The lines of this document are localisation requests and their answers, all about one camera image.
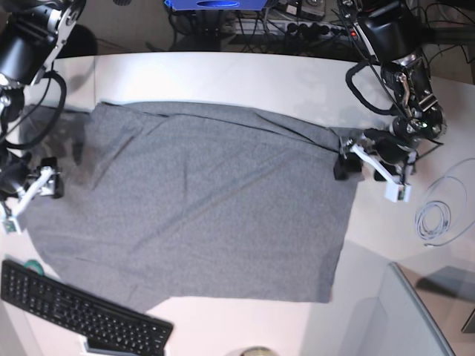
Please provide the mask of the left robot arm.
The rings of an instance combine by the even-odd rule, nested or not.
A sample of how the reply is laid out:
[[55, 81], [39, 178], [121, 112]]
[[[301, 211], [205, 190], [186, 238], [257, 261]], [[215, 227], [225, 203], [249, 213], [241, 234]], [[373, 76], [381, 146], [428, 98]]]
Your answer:
[[[374, 174], [376, 180], [388, 174], [389, 180], [405, 185], [420, 157], [420, 142], [440, 145], [446, 130], [422, 50], [419, 20], [405, 1], [338, 1], [337, 6], [337, 15], [362, 57], [347, 71], [347, 87], [367, 109], [393, 121], [384, 129], [365, 129], [358, 136], [341, 139], [334, 177], [346, 180], [361, 172], [363, 159], [356, 153], [360, 149], [372, 165], [381, 165]], [[354, 85], [353, 77], [366, 67], [389, 96], [390, 108], [377, 108]]]

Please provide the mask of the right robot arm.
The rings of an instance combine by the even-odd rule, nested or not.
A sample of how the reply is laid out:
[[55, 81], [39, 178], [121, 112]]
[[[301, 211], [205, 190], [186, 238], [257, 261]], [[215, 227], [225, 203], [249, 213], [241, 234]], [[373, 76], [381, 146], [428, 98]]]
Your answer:
[[[1, 224], [8, 232], [21, 231], [20, 216], [35, 197], [62, 196], [56, 158], [44, 158], [39, 167], [32, 169], [29, 150], [49, 134], [65, 106], [66, 83], [53, 69], [53, 63], [84, 7], [84, 1], [1, 2], [1, 10], [8, 14], [1, 32]], [[60, 89], [51, 120], [31, 141], [9, 142], [9, 124], [19, 125], [27, 117], [22, 112], [24, 89], [42, 79], [56, 82]]]

